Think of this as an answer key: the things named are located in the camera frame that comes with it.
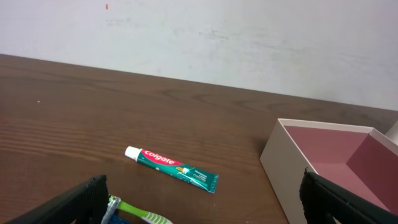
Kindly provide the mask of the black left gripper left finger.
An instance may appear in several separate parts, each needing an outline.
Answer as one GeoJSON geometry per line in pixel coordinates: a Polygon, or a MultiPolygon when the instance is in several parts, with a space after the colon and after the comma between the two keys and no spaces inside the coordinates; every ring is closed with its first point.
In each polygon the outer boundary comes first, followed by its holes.
{"type": "Polygon", "coordinates": [[[106,176],[97,175],[8,221],[8,224],[100,224],[108,202],[106,176]]]}

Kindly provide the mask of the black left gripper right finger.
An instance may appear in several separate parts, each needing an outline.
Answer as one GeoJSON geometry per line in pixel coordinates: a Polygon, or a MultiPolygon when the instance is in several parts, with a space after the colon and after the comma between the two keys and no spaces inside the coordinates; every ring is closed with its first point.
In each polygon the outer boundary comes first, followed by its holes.
{"type": "Polygon", "coordinates": [[[307,170],[300,184],[299,197],[308,224],[397,223],[397,215],[307,170]]]}

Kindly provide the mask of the white shampoo tube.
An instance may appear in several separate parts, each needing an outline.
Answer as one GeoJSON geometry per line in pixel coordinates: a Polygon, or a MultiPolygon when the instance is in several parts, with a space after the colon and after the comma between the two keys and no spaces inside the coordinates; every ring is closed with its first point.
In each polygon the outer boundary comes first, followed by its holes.
{"type": "Polygon", "coordinates": [[[398,121],[388,130],[385,136],[395,144],[398,144],[398,121]]]}

